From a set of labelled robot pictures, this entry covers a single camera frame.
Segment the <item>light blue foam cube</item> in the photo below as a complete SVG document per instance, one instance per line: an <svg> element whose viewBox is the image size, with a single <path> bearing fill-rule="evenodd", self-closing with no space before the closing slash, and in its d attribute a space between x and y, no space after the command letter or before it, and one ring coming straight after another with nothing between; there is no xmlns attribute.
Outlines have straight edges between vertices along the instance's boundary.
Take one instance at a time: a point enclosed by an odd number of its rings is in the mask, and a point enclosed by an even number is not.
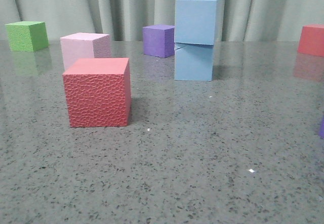
<svg viewBox="0 0 324 224"><path fill-rule="evenodd" d="M213 45L175 43L174 79L182 81L211 81Z"/></svg>
<svg viewBox="0 0 324 224"><path fill-rule="evenodd" d="M222 0L175 0L176 43L213 45L219 29Z"/></svg>

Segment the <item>purple foam cube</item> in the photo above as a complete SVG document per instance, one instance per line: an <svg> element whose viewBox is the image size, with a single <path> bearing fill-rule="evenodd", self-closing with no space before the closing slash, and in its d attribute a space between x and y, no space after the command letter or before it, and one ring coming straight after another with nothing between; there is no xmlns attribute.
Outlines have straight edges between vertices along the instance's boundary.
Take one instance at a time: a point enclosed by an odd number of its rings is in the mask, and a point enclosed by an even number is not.
<svg viewBox="0 0 324 224"><path fill-rule="evenodd" d="M161 58L174 56L174 28L162 24L143 27L143 53Z"/></svg>

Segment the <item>red textured foam cube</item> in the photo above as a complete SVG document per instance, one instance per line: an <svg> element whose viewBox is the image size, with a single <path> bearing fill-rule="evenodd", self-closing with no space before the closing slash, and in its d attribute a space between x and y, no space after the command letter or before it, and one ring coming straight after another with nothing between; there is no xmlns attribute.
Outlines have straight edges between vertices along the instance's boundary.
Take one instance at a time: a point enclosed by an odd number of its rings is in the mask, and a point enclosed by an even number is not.
<svg viewBox="0 0 324 224"><path fill-rule="evenodd" d="M71 127L128 124L131 108L128 58L81 58L62 76Z"/></svg>

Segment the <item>pink foam cube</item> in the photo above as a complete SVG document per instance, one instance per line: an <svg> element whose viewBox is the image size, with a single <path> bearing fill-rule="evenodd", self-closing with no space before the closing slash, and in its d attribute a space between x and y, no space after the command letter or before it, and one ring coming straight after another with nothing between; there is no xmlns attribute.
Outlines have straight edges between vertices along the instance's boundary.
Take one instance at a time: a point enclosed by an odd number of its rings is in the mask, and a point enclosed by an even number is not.
<svg viewBox="0 0 324 224"><path fill-rule="evenodd" d="M111 57L110 35L102 33L74 33L60 38L64 69L80 58Z"/></svg>

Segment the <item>grey-green curtain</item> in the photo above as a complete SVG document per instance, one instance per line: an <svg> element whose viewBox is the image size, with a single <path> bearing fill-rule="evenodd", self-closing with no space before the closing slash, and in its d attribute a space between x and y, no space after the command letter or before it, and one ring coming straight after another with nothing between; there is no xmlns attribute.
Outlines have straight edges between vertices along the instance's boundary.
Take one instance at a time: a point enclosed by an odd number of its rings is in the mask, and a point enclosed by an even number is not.
<svg viewBox="0 0 324 224"><path fill-rule="evenodd" d="M297 41L303 25L323 23L323 0L221 0L219 41ZM139 41L142 27L174 24L175 0L1 0L5 24L43 21L56 40L76 32Z"/></svg>

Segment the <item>green foam cube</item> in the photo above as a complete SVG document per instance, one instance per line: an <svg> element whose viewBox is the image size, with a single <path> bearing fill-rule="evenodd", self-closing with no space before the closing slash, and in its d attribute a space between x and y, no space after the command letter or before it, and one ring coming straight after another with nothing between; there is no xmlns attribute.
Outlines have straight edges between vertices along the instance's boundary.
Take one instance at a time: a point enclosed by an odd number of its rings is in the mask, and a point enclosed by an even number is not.
<svg viewBox="0 0 324 224"><path fill-rule="evenodd" d="M45 22L20 21L5 27L12 51L35 52L49 46Z"/></svg>

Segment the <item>red foam cube far right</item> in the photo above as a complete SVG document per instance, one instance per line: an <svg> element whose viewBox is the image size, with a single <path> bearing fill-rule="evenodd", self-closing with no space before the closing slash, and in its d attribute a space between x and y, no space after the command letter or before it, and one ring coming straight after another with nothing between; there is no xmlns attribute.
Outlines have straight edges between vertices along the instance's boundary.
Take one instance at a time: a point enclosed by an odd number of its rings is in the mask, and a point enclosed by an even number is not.
<svg viewBox="0 0 324 224"><path fill-rule="evenodd" d="M310 24L302 27L298 53L323 57L324 25Z"/></svg>

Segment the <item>purple cube at right edge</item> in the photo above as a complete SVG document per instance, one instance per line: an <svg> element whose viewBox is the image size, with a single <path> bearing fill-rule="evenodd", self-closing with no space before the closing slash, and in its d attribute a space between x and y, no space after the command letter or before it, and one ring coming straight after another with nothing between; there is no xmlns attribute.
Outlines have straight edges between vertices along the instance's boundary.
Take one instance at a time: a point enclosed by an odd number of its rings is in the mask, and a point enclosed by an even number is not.
<svg viewBox="0 0 324 224"><path fill-rule="evenodd" d="M324 139L324 116L322 117L318 135L320 136L320 138Z"/></svg>

